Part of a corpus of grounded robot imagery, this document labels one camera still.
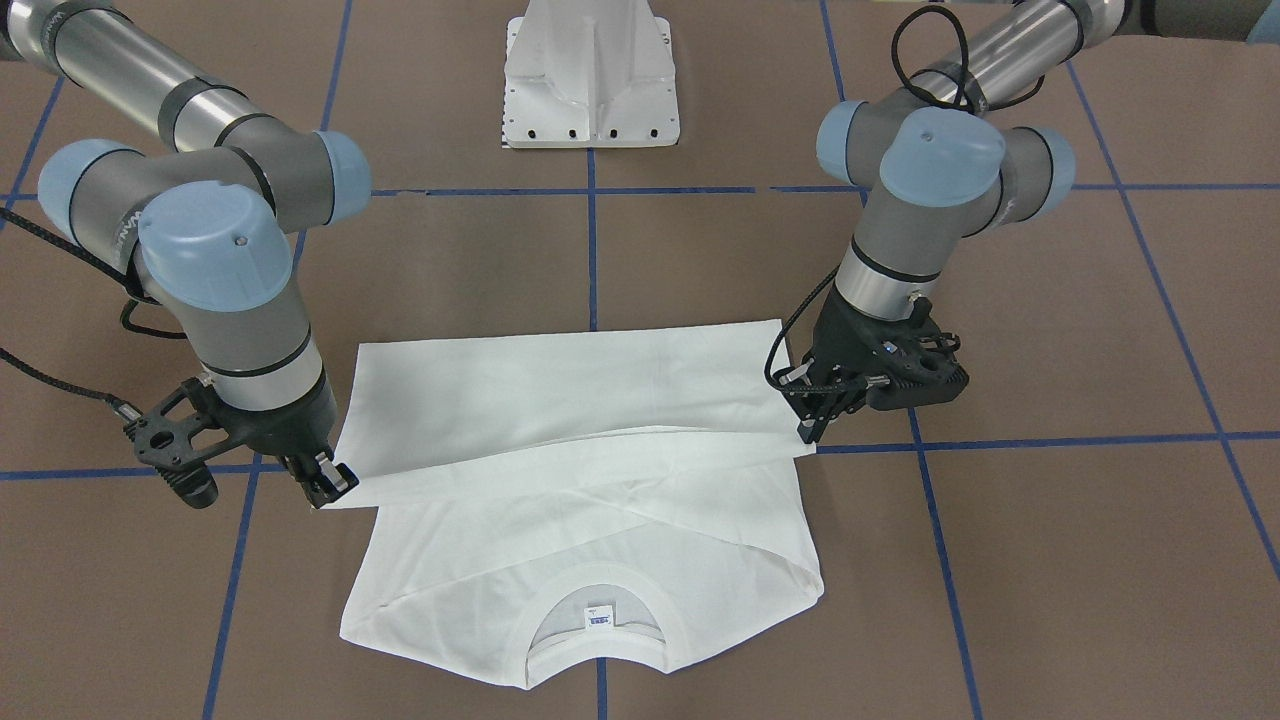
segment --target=blue tape line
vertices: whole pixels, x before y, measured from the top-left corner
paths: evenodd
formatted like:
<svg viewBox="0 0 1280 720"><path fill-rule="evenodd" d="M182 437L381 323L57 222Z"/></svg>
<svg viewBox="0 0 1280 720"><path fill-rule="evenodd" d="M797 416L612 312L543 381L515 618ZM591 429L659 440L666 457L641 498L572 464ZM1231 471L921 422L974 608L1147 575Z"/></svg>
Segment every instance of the blue tape line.
<svg viewBox="0 0 1280 720"><path fill-rule="evenodd" d="M599 329L599 295L596 281L599 279L599 266L596 264L595 246L595 149L586 149L586 273L590 278L588 291L588 306L590 307L590 320L588 327L591 332Z"/></svg>
<svg viewBox="0 0 1280 720"><path fill-rule="evenodd" d="M859 184L772 184L774 192L863 192Z"/></svg>
<svg viewBox="0 0 1280 720"><path fill-rule="evenodd" d="M261 455L253 455L253 465L260 465ZM202 720L212 720L214 703L218 701L218 684L223 678L223 659L227 656L227 638L232 630L232 615L236 612L236 594L239 591L239 573L244 564L244 544L248 542L248 525L253 518L253 498L257 497L257 477L260 470L248 474L244 487L244 507L241 510L239 532L236 534L236 553L232 555L232 571L227 578L227 598L223 601L223 619L218 625L218 643L214 646L214 662L209 669L209 687L205 689L205 712Z"/></svg>
<svg viewBox="0 0 1280 720"><path fill-rule="evenodd" d="M302 261L302 252L307 249L307 231L298 233L298 240L293 243L293 274L298 274L298 263Z"/></svg>
<svg viewBox="0 0 1280 720"><path fill-rule="evenodd" d="M210 465L209 471L215 475L237 475L252 473L255 470L273 470L264 464L248 465ZM0 471L0 482L23 480L105 480L110 478L154 478L155 468L87 468L74 470L10 470Z"/></svg>
<svg viewBox="0 0 1280 720"><path fill-rule="evenodd" d="M914 452L909 442L882 442L874 445L819 445L818 455L872 455L877 452Z"/></svg>
<svg viewBox="0 0 1280 720"><path fill-rule="evenodd" d="M588 163L594 168L595 160ZM397 197L399 195L436 195L442 197L485 197L485 196L548 196L548 195L753 195L754 187L748 186L689 186L689 187L403 187L375 190L374 197Z"/></svg>
<svg viewBox="0 0 1280 720"><path fill-rule="evenodd" d="M960 598L956 596L955 580L951 577L951 557L947 555L947 541L942 534L942 518L933 496L933 479L929 475L929 461L924 455L924 441L920 437L920 423L915 409L909 409L906 416L911 423L911 442L915 445L915 460L920 466L920 482L924 486L924 501L929 506L929 524L933 525L933 544L938 552L938 565L942 568L942 584L947 591L947 605L951 607L951 626L956 633L956 647L960 650L960 665L964 667L964 682L969 689L969 707L974 720L982 720L982 700L978 697L978 679L974 676L973 661L969 657L969 639L964 630L964 616L960 614Z"/></svg>
<svg viewBox="0 0 1280 720"><path fill-rule="evenodd" d="M595 717L609 719L609 673L605 659L595 659Z"/></svg>
<svg viewBox="0 0 1280 720"><path fill-rule="evenodd" d="M827 12L827 0L819 0L822 9L822 28L827 33L827 55L831 56L831 72L836 76L836 96L845 101L845 76L840 72L840 55L836 54L836 36L831 32L831 13Z"/></svg>
<svg viewBox="0 0 1280 720"><path fill-rule="evenodd" d="M753 195L754 187L748 186L703 186L703 187L596 187L598 195Z"/></svg>
<svg viewBox="0 0 1280 720"><path fill-rule="evenodd" d="M36 123L36 129L31 133L31 142L27 143L27 152L22 156L22 164L18 167L18 177L13 179L13 188L9 191L9 199L4 201L5 210L13 210L13 204L22 196L22 183L27 179L27 173L31 172L31 161L36 158L36 147L40 146L40 138L45 135L45 127L49 124L49 117L54 113L54 105L58 104L58 97L63 92L63 78L54 81L52 90L49 91L49 100L45 102L44 111L40 113L40 122ZM0 219L0 231L8 224L4 219Z"/></svg>
<svg viewBox="0 0 1280 720"><path fill-rule="evenodd" d="M1252 430L1243 433L1226 433L1226 438L1231 442L1238 441L1256 441L1256 439L1280 439L1280 430Z"/></svg>
<svg viewBox="0 0 1280 720"><path fill-rule="evenodd" d="M320 117L320 129L329 129L329 117L333 115L333 101L338 97L338 77L342 76L342 58L347 54L347 27L351 24L352 0L342 6L342 26L338 29L338 50L333 55L333 72L329 74L329 94L324 99L324 115Z"/></svg>
<svg viewBox="0 0 1280 720"><path fill-rule="evenodd" d="M399 195L439 195L443 197L471 197L492 195L586 195L585 187L452 187L452 188L426 188L402 187L393 190L375 190L374 197L396 197Z"/></svg>
<svg viewBox="0 0 1280 720"><path fill-rule="evenodd" d="M1111 151L1107 147L1106 138L1102 137L1102 127L1098 124L1097 117L1093 114L1093 108L1089 105L1089 99L1084 94L1084 86L1080 83L1080 77L1075 72L1075 65L1071 61L1066 63L1066 70L1071 76L1071 82L1075 85L1075 92L1080 97L1080 104L1084 106L1084 114L1089 118L1089 124L1093 127L1093 135L1098 138L1098 147L1102 150L1102 158L1107 161L1107 169L1111 170L1111 178L1116 183L1116 190L1120 193L1120 200L1124 202L1125 213L1129 215L1129 224L1133 227L1134 236L1138 238L1138 247L1142 250L1142 256L1147 261L1147 270L1151 273L1152 281L1156 283L1156 290L1160 292L1160 301L1165 305L1165 313L1169 315L1169 322L1174 327L1174 334L1178 336L1178 345L1183 348L1183 356L1187 359L1187 365L1192 370L1192 377L1196 379L1196 388L1199 391L1201 400L1204 402L1204 410L1208 411L1210 421L1213 424L1213 430L1217 433L1219 442L1222 446L1222 454L1226 455L1226 462L1231 468L1231 475L1235 477L1235 484L1240 489L1240 496L1244 498L1244 506L1249 511L1249 516L1253 519L1253 527L1258 532L1258 539L1262 541L1262 547L1266 550L1267 559L1271 561L1271 571L1275 573L1277 580L1280 580L1280 557L1276 556L1275 544L1271 542L1271 536L1267 533L1267 527L1262 521L1262 515L1258 512L1257 503L1253 502L1253 493L1249 492L1249 486L1244 480L1244 473L1240 471L1240 465L1235 460L1235 452L1231 451L1231 443L1228 439L1226 430L1222 427L1222 420L1217 415L1217 409L1213 406L1213 400L1210 397L1208 386L1204 383L1204 377L1201 374L1199 364L1196 363L1196 356L1192 354L1192 346L1187 341L1187 333L1183 332L1183 324L1178 319L1178 313L1174 310L1172 300L1169 297L1169 291L1165 288L1165 281L1160 277L1160 269L1156 266L1156 259L1151 252L1151 246L1147 243L1147 237L1142 231L1142 224L1138 222L1138 214L1133 209L1133 202L1129 200L1129 193L1125 191L1124 183L1120 181L1120 173L1116 170L1115 160L1111 158Z"/></svg>

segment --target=white t-shirt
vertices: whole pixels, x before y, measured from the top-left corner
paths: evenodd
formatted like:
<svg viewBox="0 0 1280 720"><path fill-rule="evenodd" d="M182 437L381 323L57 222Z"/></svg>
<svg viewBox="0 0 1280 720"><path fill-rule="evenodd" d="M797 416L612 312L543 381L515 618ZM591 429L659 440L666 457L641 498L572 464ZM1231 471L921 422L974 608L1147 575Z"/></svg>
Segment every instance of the white t-shirt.
<svg viewBox="0 0 1280 720"><path fill-rule="evenodd" d="M379 514L340 635L531 688L593 657L669 673L810 607L778 328L361 346L334 506Z"/></svg>

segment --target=clothing label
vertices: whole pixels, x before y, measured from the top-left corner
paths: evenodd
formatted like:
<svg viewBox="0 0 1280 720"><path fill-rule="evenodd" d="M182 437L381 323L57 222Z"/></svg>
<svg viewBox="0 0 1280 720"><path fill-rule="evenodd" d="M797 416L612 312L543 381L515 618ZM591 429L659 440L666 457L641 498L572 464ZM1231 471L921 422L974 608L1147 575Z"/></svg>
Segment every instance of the clothing label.
<svg viewBox="0 0 1280 720"><path fill-rule="evenodd" d="M613 629L613 606L612 605L596 605L594 607L588 607L582 615L585 616L585 625L588 630L609 630Z"/></svg>

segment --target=black cable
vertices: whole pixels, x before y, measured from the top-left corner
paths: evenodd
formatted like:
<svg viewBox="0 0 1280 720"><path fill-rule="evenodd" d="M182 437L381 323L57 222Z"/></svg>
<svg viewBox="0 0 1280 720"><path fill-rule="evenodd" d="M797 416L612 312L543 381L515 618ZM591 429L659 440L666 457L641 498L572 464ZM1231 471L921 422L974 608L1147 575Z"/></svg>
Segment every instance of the black cable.
<svg viewBox="0 0 1280 720"><path fill-rule="evenodd" d="M113 281L120 283L122 286L123 284L128 284L128 278L124 277L124 273L122 273L122 272L116 270L115 268L108 265L101 259L99 259L96 255L93 255L92 252L90 252L88 250L84 250L83 247L76 245L74 242L70 242L70 241L68 241L68 240L65 240L65 238L55 234L54 232L51 232L51 231L49 231L46 228L40 227L38 224L28 220L27 218L23 218L18 213L14 213L13 210L5 209L5 208L0 208L0 218L8 220L10 223L13 223L14 225L17 225L17 227L19 227L19 228L22 228L22 229L24 229L27 232L29 232L31 234L38 237L40 240L44 240L45 242L52 245L54 247L56 247L56 249L59 249L59 250L61 250L64 252L69 252L70 255L76 256L77 259L88 263L96 270L99 270L104 275L111 278Z"/></svg>
<svg viewBox="0 0 1280 720"><path fill-rule="evenodd" d="M122 273L122 272L116 270L115 268L108 265L106 263L104 263L102 260L100 260L97 256L95 256L92 252L90 252L88 250L84 250L83 247L76 245L74 242L70 242L70 241L68 241L68 240L65 240L63 237L59 237L52 231L49 231L49 229L46 229L46 228L36 224L35 222L28 220L27 218L23 218L22 215L19 215L18 213L14 213L13 210L9 210L8 208L0 208L0 218L3 218L4 220L6 220L9 223L13 223L15 227L18 227L18 228L20 228L23 231L27 231L28 233L38 237L40 240L44 240L45 242L52 245L54 247L56 247L59 250L63 250L63 251L73 255L74 258L77 258L79 260L83 260L84 263L88 263L95 269L97 269L99 272L101 272L104 275L111 278L113 281L120 283L124 287L128 287L128 278L125 278L124 273ZM154 302L154 300L150 300L150 299L143 299L143 301L151 301L151 302ZM137 306L137 301L136 300L131 300L129 302L132 302L134 306ZM128 313L122 314L122 320L120 322L124 323L127 319L128 319ZM142 329L151 329L151 328L140 328L138 331L134 331L134 332L141 332ZM28 365L27 363L24 363L22 359L19 359L17 355L9 352L8 350L5 350L3 347L0 347L0 360L4 360L5 363L8 363L8 364L13 365L14 368L17 368L18 370L20 370L22 373L24 373L24 374L27 374L27 375L29 375L29 377L32 377L32 378L35 378L35 379L45 383L46 386L58 388L58 389L60 389L63 392L69 392L72 395L78 395L81 397L87 397L90 400L101 400L102 402L106 402L111 407L111 410L119 410L122 406L128 405L128 402L125 402L124 400L120 400L119 397L116 397L116 396L114 396L114 395L111 395L109 392L101 392L101 391L96 391L96 389L90 389L87 387L81 387L78 384L69 383L67 380L60 380L60 379L58 379L58 378L55 378L52 375L41 373L40 370L32 368L31 365Z"/></svg>
<svg viewBox="0 0 1280 720"><path fill-rule="evenodd" d="M1014 97L1009 102L1000 102L998 105L992 105L992 106L987 108L987 110L991 110L991 111L995 111L995 110L1007 110L1009 108L1012 108L1014 105L1018 105L1018 104L1021 104L1021 102L1027 102L1032 97L1036 97L1036 94L1039 92L1039 88L1042 88L1042 87L1044 87L1044 76L1041 76L1039 79L1036 81L1036 86L1032 87L1025 94L1019 95L1018 97Z"/></svg>
<svg viewBox="0 0 1280 720"><path fill-rule="evenodd" d="M120 400L119 397L109 392L90 389L87 387L81 387L78 384L73 384L67 380L60 380L52 375L46 375L45 373L41 373L40 370L23 363L14 354L9 352L3 347L0 347L0 360L4 360L5 363L13 365L14 368L18 368L27 375L36 378L37 380L45 383L46 386L55 387L63 392L69 392L72 395L78 395L81 397L87 397L90 400L101 400L102 402L110 405L111 410L116 410L123 405L128 405L125 401Z"/></svg>
<svg viewBox="0 0 1280 720"><path fill-rule="evenodd" d="M771 369L773 368L773 359L777 357L778 348L782 346L782 341L787 338L787 333L791 332L791 328L795 327L796 320L800 319L800 315L804 315L804 311L809 309L809 305L812 305L814 299L817 299L818 295L822 293L823 288L831 284L831 281L836 279L836 273L838 272L840 272L840 265L836 265L835 269L827 273L827 277L823 278L820 283L818 283L818 287L813 288L813 292L809 293L809 297L804 299L804 302L800 304L800 307L796 307L796 311L792 313L790 318L787 318L787 322L782 323L782 331L778 333L778 337L773 338L773 347L769 348L769 356L765 357L764 360L764 380L768 382L769 387L772 387L773 389L778 392L788 392L792 395L831 395L835 392L849 392L854 389L850 386L808 386L808 387L785 386L778 380L773 379L773 374L771 373Z"/></svg>
<svg viewBox="0 0 1280 720"><path fill-rule="evenodd" d="M187 333L175 333L169 331L161 331L156 328L148 328L146 325L134 324L132 320L133 311L138 307L138 300L131 297L125 301L124 307L120 310L120 327L129 331L131 333L145 334L150 337L159 337L161 340L187 340Z"/></svg>
<svg viewBox="0 0 1280 720"><path fill-rule="evenodd" d="M906 32L906 28L910 27L911 23L914 23L922 15L929 13L936 13L945 17L947 22L951 23L951 27L956 31L956 40L960 42L960 73L959 73L960 77L951 78L955 79L956 83L956 99L951 102L943 102L938 100L937 97L925 92L918 85L911 82L911 78L906 77L906 72L902 69L902 60L899 56L899 41L902 38L902 33ZM908 92L914 95L920 101L927 102L934 108L942 108L945 110L964 110L970 114L978 113L973 102L968 101L964 88L965 82L969 79L969 37L964 32L964 26L960 24L960 18L957 18L956 14L952 13L950 9L942 6L925 5L915 10L910 15L908 15L906 19L904 19L902 23L899 24L897 29L893 32L893 41L890 44L890 61L893 64L893 72L897 74L897 79L901 81L902 87L906 88ZM1036 81L1036 86L1032 87L1024 95L1020 95L1007 102L991 105L986 109L986 111L1006 110L1009 108L1012 108L1014 105L1025 102L1032 97L1034 97L1036 94L1039 92L1042 87L1044 87L1044 76L1041 76Z"/></svg>

